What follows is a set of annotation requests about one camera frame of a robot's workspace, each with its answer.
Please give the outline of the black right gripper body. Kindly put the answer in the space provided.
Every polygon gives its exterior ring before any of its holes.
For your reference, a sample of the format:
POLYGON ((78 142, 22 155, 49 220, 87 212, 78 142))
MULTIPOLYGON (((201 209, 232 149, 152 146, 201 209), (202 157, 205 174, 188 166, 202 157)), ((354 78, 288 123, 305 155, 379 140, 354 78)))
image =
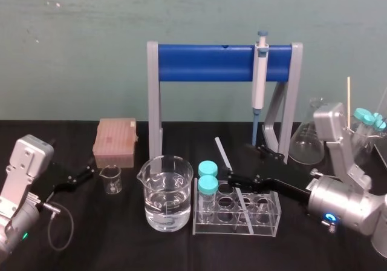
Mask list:
POLYGON ((286 176, 285 178, 267 178, 265 183, 270 190, 296 201, 307 212, 311 196, 311 190, 308 190, 307 187, 312 180, 311 177, 286 176))

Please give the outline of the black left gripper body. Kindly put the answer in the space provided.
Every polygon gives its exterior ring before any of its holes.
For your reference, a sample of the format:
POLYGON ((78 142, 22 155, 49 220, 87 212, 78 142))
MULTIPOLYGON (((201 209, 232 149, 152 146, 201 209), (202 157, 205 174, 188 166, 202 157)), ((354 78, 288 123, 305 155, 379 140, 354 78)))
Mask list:
POLYGON ((32 184, 32 193, 39 199, 37 205, 43 205, 59 192, 71 192, 71 171, 51 162, 47 170, 32 184))

